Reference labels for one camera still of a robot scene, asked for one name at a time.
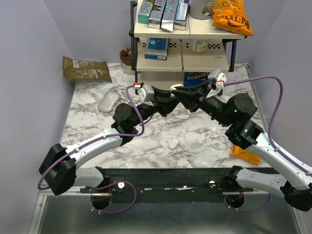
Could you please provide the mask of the beige earbud charging case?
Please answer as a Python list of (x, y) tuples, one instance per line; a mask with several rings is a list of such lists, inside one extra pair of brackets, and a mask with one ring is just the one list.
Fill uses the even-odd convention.
[(183, 84), (175, 84), (175, 85), (172, 85), (170, 87), (170, 93), (171, 93), (171, 97), (174, 98), (175, 95), (173, 94), (173, 90), (177, 90), (177, 88), (179, 87), (183, 87), (184, 85)]

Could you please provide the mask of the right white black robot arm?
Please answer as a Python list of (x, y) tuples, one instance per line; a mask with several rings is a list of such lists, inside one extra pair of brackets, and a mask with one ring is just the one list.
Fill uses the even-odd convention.
[(248, 94), (241, 93), (226, 103), (213, 94), (228, 84), (218, 81), (211, 86), (207, 82), (195, 86), (177, 86), (171, 93), (190, 112), (198, 109), (206, 112), (212, 120), (228, 127), (225, 135), (228, 140), (242, 149), (259, 156), (277, 171), (264, 174), (233, 166), (225, 176), (226, 189), (252, 188), (284, 198), (292, 207), (309, 211), (312, 207), (312, 168), (277, 145), (268, 132), (265, 132), (251, 118), (257, 111)]

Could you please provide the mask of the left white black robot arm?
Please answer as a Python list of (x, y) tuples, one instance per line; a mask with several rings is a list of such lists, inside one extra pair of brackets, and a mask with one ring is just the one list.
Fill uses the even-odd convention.
[(116, 107), (110, 128), (86, 141), (67, 147), (58, 143), (50, 148), (39, 167), (39, 190), (51, 189), (54, 195), (60, 195), (74, 186), (87, 186), (104, 192), (108, 180), (101, 169), (83, 168), (83, 164), (143, 135), (145, 120), (156, 113), (166, 117), (179, 104), (170, 91), (150, 85), (135, 83), (126, 87), (125, 93), (129, 103)]

